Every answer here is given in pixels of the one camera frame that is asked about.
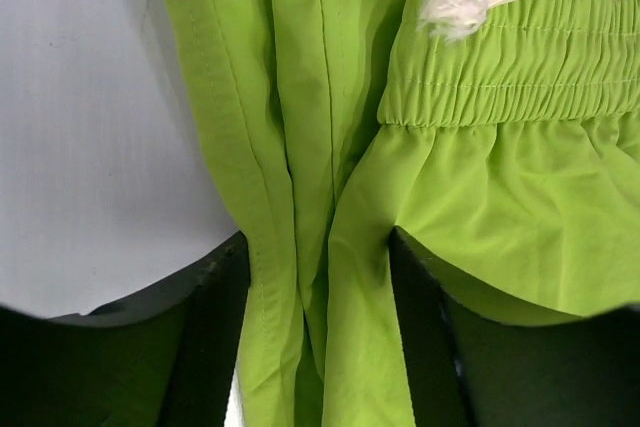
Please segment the white surface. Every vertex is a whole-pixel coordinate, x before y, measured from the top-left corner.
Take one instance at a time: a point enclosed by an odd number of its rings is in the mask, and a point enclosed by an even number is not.
[[[163,0],[0,0],[0,303],[86,313],[235,227]]]

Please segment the wrinkled fabric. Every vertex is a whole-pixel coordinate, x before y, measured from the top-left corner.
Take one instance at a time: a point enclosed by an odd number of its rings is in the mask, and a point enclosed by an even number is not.
[[[637,0],[523,0],[451,45],[420,2],[167,0],[251,250],[250,427],[414,425],[395,224],[543,307],[639,299]]]

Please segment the lime green cloth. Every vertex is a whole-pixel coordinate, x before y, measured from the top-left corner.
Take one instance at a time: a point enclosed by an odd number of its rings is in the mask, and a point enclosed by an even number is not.
[[[637,0],[523,0],[452,45],[422,0],[166,1],[251,250],[249,427],[413,425],[396,223],[537,305],[640,299]]]

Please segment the garment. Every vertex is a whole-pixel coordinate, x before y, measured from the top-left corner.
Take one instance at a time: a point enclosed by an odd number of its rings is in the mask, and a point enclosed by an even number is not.
[[[394,224],[544,307],[638,299],[636,0],[522,0],[451,45],[420,2],[167,0],[251,249],[249,426],[413,425]]]

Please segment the elastic waistband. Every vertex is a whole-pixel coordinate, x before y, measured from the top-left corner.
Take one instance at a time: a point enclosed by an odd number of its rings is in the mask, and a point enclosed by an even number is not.
[[[416,32],[407,0],[382,124],[457,127],[585,119],[640,107],[640,0],[521,0],[454,44]]]

